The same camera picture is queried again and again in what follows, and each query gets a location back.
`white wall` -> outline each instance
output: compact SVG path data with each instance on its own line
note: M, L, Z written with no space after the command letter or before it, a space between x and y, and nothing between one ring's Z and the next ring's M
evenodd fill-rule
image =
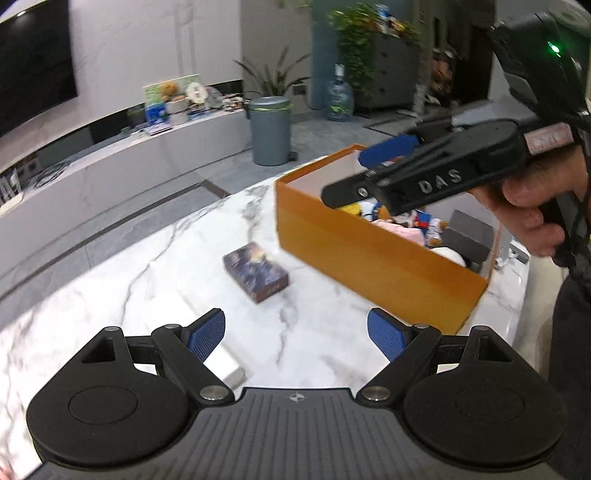
M294 0L285 1L283 8L272 0L242 0L242 54L261 72L264 72L264 66L268 64L271 73L274 73L277 60L286 45L290 52L283 68L303 55L312 53L310 10L299 7ZM291 71L289 80L311 76L312 62L308 59ZM258 90L256 81L246 73L244 81L245 90ZM305 99L302 96L294 97L292 92L290 90L287 96L293 102L293 113L308 111Z
M0 20L38 3L18 0ZM242 77L239 0L70 0L79 96L0 138L0 171L76 128L144 101L142 87L199 73Z

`gray dresser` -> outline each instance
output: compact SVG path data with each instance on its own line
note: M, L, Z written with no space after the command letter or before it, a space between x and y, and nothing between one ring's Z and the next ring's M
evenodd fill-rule
M418 46L400 38L376 34L374 67L373 96L356 96L356 108L363 111L411 106L418 80Z

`sticker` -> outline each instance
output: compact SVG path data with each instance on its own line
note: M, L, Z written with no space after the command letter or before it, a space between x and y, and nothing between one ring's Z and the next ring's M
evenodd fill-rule
M565 123L534 130L525 134L524 138L532 155L539 155L574 143L573 132Z

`dark pants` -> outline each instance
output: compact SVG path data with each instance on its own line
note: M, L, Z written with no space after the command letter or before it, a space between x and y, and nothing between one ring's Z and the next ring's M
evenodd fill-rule
M563 399L567 431L550 465L568 480L591 479L591 270L564 282L554 308L550 384Z

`human hand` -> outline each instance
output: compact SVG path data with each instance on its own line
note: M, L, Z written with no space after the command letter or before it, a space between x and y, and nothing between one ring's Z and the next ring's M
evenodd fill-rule
M582 201L587 182L583 151L571 145L541 155L523 173L506 179L502 195L492 186L478 187L471 193L532 255L553 257L556 247L564 242L565 233L556 224L544 223L538 207L570 191Z
M14 480L12 469L0 467L0 480Z

